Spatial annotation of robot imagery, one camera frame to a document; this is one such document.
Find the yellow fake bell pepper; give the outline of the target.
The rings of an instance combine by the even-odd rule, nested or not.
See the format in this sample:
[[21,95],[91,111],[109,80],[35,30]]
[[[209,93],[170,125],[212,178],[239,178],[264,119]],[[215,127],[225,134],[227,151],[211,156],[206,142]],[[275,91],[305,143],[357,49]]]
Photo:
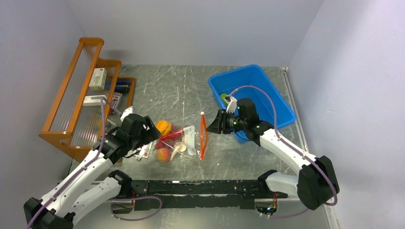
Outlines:
[[172,131],[172,124],[166,120],[159,120],[155,126],[160,131],[160,136],[166,136]]

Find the clear zip top bag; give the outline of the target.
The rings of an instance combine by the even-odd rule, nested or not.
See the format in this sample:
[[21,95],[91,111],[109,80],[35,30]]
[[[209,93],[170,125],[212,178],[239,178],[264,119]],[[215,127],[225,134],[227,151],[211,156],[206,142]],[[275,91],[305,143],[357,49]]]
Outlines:
[[169,162],[176,157],[204,159],[208,145],[208,134],[204,112],[201,112],[200,130],[194,125],[178,126],[166,120],[160,120],[156,124],[160,131],[154,151],[158,160]]

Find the green fake fruit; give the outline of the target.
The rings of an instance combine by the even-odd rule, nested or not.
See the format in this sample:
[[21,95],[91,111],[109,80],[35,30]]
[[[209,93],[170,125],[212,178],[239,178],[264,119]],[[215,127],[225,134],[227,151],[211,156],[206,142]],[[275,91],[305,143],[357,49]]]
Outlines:
[[228,106],[228,101],[226,100],[227,94],[223,93],[220,95],[221,101],[225,106]]

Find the red fake chili pepper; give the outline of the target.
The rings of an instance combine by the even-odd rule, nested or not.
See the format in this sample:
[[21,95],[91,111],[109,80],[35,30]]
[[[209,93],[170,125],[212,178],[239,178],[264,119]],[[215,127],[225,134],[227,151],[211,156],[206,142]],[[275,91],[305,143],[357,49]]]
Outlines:
[[162,136],[160,138],[160,141],[177,141],[182,137],[182,135],[183,135],[183,131],[180,130],[180,131],[173,132],[168,135]]

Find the blue plastic bin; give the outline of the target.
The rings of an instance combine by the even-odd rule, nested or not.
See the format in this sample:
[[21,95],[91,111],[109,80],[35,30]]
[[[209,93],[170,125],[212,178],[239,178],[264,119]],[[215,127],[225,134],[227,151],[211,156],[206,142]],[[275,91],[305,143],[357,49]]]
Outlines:
[[213,75],[208,79],[208,85],[220,110],[227,108],[221,97],[224,94],[236,100],[251,99],[260,120],[276,125],[278,130],[296,120],[291,106],[258,65],[251,64]]

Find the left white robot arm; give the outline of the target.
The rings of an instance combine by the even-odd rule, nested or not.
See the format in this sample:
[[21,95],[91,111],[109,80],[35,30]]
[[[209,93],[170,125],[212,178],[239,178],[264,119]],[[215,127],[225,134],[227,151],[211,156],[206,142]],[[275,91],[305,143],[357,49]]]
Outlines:
[[132,179],[120,170],[111,172],[101,184],[89,188],[103,172],[132,149],[160,137],[149,116],[130,113],[94,144],[85,159],[54,189],[40,199],[30,198],[23,206],[29,229],[71,229],[90,211],[107,200],[122,200],[132,192]]

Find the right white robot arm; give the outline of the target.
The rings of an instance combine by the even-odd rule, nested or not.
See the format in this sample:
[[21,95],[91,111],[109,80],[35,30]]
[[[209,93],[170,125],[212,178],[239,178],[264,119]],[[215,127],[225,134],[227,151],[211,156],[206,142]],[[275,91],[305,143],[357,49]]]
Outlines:
[[213,134],[244,132],[249,141],[272,152],[285,162],[295,175],[275,170],[264,173],[258,192],[268,198],[274,193],[298,197],[310,210],[321,205],[337,204],[340,191],[332,161],[305,152],[277,131],[276,126],[261,120],[250,98],[235,100],[230,97],[228,107],[220,109],[214,121],[205,129]]

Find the fake peach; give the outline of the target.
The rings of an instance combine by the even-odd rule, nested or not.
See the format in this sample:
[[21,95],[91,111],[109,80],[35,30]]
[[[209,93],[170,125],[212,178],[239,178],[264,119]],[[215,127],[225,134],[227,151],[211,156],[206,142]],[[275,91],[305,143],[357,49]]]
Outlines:
[[157,150],[156,157],[159,161],[169,162],[171,159],[171,151],[168,148],[161,148]]

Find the fake mushroom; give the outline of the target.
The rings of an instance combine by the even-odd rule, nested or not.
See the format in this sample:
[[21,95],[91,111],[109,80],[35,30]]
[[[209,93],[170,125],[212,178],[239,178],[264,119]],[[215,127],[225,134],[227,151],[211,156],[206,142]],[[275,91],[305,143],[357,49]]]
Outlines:
[[184,142],[176,142],[174,145],[174,150],[171,154],[170,161],[172,161],[177,153],[182,153],[187,149],[187,146]]

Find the white blister pack card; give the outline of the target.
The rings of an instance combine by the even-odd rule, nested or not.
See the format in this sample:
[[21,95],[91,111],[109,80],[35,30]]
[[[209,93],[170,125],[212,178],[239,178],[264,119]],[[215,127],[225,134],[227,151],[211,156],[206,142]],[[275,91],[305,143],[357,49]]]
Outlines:
[[150,152],[152,151],[153,143],[149,143],[135,151],[135,159],[137,161],[141,161],[142,159],[146,159],[149,157]]

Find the blue marker pens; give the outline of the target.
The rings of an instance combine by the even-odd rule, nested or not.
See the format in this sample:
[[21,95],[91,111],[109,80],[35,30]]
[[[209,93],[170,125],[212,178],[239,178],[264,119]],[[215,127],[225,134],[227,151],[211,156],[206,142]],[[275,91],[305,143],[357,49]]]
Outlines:
[[129,80],[117,81],[115,88],[114,88],[114,92],[121,93],[121,94],[128,94],[130,91],[131,85],[132,85],[132,82]]

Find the white flat device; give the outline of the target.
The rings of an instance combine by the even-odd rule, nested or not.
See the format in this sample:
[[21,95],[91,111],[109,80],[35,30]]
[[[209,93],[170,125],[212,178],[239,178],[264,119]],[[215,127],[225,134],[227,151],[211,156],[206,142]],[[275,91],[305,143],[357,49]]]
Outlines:
[[105,105],[104,99],[107,99],[105,95],[87,95],[84,98],[83,106],[98,106],[101,102]]

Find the orange wooden rack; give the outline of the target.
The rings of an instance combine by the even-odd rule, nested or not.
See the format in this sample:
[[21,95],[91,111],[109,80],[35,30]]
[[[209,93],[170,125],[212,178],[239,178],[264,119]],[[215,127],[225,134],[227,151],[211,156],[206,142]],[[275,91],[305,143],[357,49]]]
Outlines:
[[[105,95],[112,101],[117,81],[132,82],[128,95],[121,102],[125,108],[132,105],[136,80],[119,75],[121,61],[103,59],[99,55],[104,40],[96,37],[82,37],[69,64],[68,70],[55,97],[51,110],[39,136],[49,144],[67,154],[73,160],[82,162],[94,143],[102,134],[101,122],[115,114],[111,107],[100,105],[83,106],[87,95]],[[95,68],[105,68],[107,79],[104,90],[92,90],[89,83]]]

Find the white box with red label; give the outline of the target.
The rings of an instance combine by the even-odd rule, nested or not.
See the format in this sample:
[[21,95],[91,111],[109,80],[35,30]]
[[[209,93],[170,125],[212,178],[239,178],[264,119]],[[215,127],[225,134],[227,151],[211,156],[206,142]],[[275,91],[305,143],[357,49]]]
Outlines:
[[107,78],[105,68],[95,68],[89,83],[89,88],[92,90],[104,90]]

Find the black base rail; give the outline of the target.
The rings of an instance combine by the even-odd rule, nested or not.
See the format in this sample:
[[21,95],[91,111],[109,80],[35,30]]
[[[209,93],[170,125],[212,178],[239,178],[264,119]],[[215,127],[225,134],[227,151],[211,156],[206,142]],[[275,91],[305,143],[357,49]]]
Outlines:
[[253,180],[132,180],[118,195],[120,198],[154,196],[162,200],[162,208],[226,208],[255,209],[255,201],[287,198],[287,194],[271,192],[263,181]]

